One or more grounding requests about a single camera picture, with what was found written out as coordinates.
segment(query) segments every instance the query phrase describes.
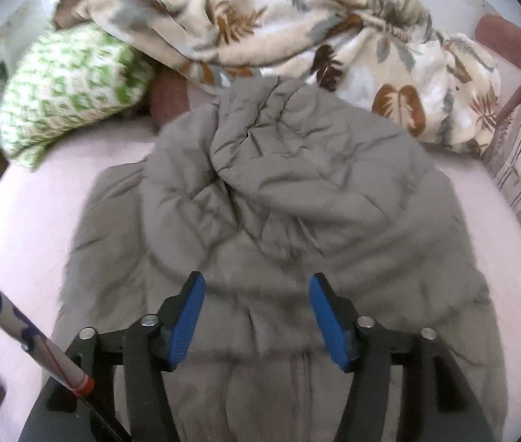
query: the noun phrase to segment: blue gripper pad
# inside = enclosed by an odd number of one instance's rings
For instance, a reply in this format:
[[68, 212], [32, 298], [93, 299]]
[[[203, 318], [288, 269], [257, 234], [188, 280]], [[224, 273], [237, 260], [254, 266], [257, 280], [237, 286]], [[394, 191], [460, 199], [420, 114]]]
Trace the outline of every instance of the blue gripper pad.
[[206, 287], [201, 273], [193, 271], [180, 294], [167, 298], [160, 308], [158, 316], [162, 327], [170, 331], [166, 359], [172, 370], [187, 356], [205, 299]]
[[334, 294], [322, 273], [309, 281], [309, 300], [316, 315], [317, 325], [332, 361], [343, 371], [352, 372], [359, 357], [359, 341], [354, 322], [358, 314], [351, 301]]

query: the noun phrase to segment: metal screw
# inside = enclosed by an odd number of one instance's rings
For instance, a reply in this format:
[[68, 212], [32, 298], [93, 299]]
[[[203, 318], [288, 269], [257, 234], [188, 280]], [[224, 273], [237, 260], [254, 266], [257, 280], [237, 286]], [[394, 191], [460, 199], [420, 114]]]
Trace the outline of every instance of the metal screw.
[[357, 320], [359, 322], [360, 327], [365, 327], [366, 329], [370, 329], [371, 327], [374, 326], [374, 320], [373, 320], [373, 318], [371, 318], [369, 316], [361, 316]]
[[144, 327], [153, 327], [158, 324], [158, 316], [156, 314], [146, 314], [141, 318], [140, 323]]
[[92, 327], [85, 327], [78, 333], [78, 337], [80, 337], [83, 341], [87, 341], [88, 339], [92, 339], [96, 334], [96, 330]]
[[424, 329], [420, 331], [420, 334], [422, 334], [424, 339], [428, 339], [429, 341], [436, 339], [436, 330], [431, 329], [430, 327], [424, 327]]

